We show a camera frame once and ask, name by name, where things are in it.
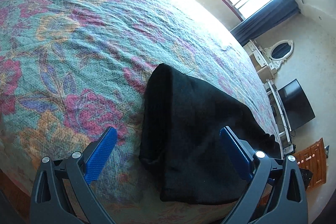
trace blue gripper pad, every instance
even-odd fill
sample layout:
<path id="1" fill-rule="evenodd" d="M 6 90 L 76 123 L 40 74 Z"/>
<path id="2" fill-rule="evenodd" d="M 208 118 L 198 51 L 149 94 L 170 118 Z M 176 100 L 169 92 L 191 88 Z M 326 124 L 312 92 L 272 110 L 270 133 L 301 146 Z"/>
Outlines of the blue gripper pad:
<path id="1" fill-rule="evenodd" d="M 117 143 L 117 140 L 117 131 L 113 127 L 110 127 L 105 136 L 101 140 L 98 140 L 99 144 L 85 165 L 86 171 L 84 179 L 88 185 L 90 185 L 93 180 L 97 180 L 99 178 L 107 159 Z"/>
<path id="2" fill-rule="evenodd" d="M 250 182 L 253 178 L 253 156 L 229 127 L 220 131 L 221 142 L 241 179 Z"/>

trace flat screen tv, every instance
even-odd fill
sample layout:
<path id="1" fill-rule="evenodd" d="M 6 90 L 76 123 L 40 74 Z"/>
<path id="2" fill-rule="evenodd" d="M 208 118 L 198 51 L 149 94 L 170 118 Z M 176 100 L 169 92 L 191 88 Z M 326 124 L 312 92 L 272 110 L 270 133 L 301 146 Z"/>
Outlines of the flat screen tv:
<path id="1" fill-rule="evenodd" d="M 292 130 L 303 126 L 315 114 L 299 82 L 295 79 L 278 90 Z"/>

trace floral bedspread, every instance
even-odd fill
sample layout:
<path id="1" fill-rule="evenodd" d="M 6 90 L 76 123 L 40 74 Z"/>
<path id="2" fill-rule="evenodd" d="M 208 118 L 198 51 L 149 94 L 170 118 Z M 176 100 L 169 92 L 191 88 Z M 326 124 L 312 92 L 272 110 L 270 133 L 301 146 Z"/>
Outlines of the floral bedspread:
<path id="1" fill-rule="evenodd" d="M 160 63 L 192 70 L 276 133 L 247 54 L 194 0 L 0 0 L 0 168 L 29 194 L 43 156 L 68 157 L 113 126 L 117 146 L 92 187 L 117 223 L 225 216 L 232 204 L 161 202 L 137 158 L 143 93 Z"/>

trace black garment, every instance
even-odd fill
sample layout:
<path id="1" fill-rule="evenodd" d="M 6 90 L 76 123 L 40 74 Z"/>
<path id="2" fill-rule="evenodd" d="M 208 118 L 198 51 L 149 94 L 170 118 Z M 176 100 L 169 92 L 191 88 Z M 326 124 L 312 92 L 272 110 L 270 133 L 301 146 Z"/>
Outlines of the black garment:
<path id="1" fill-rule="evenodd" d="M 246 181 L 219 142 L 224 126 L 253 149 L 281 158 L 274 136 L 246 105 L 166 64 L 153 71 L 144 103 L 139 159 L 161 182 L 162 201 L 216 205 L 239 198 Z"/>

